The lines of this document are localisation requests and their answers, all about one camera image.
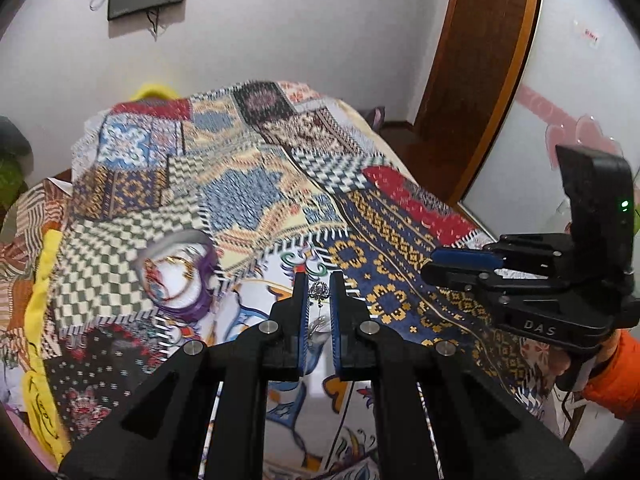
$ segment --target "bedspread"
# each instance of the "bedspread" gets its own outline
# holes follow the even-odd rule
[[[122,103],[89,120],[44,314],[54,432],[73,445],[186,341],[230,341],[266,319],[296,272],[313,287],[310,321],[328,315],[333,270],[381,323],[423,345],[451,341],[536,414],[544,346],[420,280],[437,246],[489,238],[380,146],[343,102],[289,82]],[[206,232],[220,261],[216,300],[190,323],[159,312],[131,266],[187,228]],[[370,386],[337,378],[329,339],[326,327],[310,335],[302,380],[270,384],[265,478],[378,478]]]

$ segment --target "yellow object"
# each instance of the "yellow object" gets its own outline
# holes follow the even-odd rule
[[[49,275],[56,261],[56,253],[62,240],[62,232],[48,230],[43,238],[33,294],[24,314],[24,335],[28,341],[31,370],[22,379],[24,402],[27,405],[29,424],[43,449],[50,452],[60,463],[69,451],[69,441],[53,400],[44,364],[40,340],[44,330],[44,315],[47,308]]]
[[[172,99],[179,98],[180,96],[178,95],[178,92],[168,86],[145,83],[130,98],[130,100],[140,101],[140,99],[164,99],[165,101],[171,101]]]

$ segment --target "door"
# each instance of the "door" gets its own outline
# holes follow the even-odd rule
[[[457,203],[511,100],[539,0],[450,0],[406,164]]]

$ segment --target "orange sleeve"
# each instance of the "orange sleeve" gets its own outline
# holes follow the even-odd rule
[[[617,418],[640,410],[640,342],[623,330],[609,366],[589,381],[582,394]]]

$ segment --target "metal pivot bolt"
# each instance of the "metal pivot bolt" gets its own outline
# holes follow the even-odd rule
[[[187,355],[198,355],[200,352],[202,352],[202,349],[204,348],[204,344],[202,341],[187,341],[183,346],[182,349],[184,350],[184,353]]]
[[[273,319],[268,319],[267,321],[263,321],[262,323],[260,323],[260,326],[258,328],[263,334],[273,334],[277,329],[279,329],[279,327],[280,326],[276,321],[274,321]]]
[[[444,357],[449,357],[456,353],[456,346],[449,341],[438,341],[436,343],[436,352]]]
[[[365,334],[374,335],[380,331],[380,325],[375,321],[363,321],[360,324],[360,330],[362,330]]]

